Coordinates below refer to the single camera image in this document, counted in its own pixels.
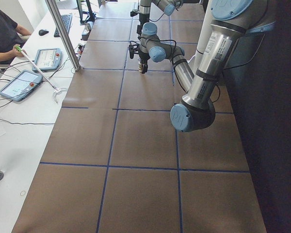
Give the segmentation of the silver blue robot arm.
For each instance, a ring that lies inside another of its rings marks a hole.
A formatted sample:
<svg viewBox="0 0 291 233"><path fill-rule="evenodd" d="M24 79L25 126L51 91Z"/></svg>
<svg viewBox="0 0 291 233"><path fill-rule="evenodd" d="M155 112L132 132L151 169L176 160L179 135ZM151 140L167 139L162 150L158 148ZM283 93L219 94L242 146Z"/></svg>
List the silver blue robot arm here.
<svg viewBox="0 0 291 233"><path fill-rule="evenodd" d="M191 132L209 127L215 119L210 96L240 37L273 29L275 0L210 0L195 55L187 61L184 50L176 44L165 44L157 36L157 26L150 22L151 5L166 15L183 5L181 0L143 0L137 10L140 25L137 46L142 72L147 62L169 60L180 86L185 91L181 102L172 107L170 119L174 128Z"/></svg>
<svg viewBox="0 0 291 233"><path fill-rule="evenodd" d="M137 26L137 34L141 35L143 25L150 21L151 4L156 5L165 15L170 16L176 9L180 8L183 0L141 0L138 8L130 12L130 16L139 16L140 24Z"/></svg>

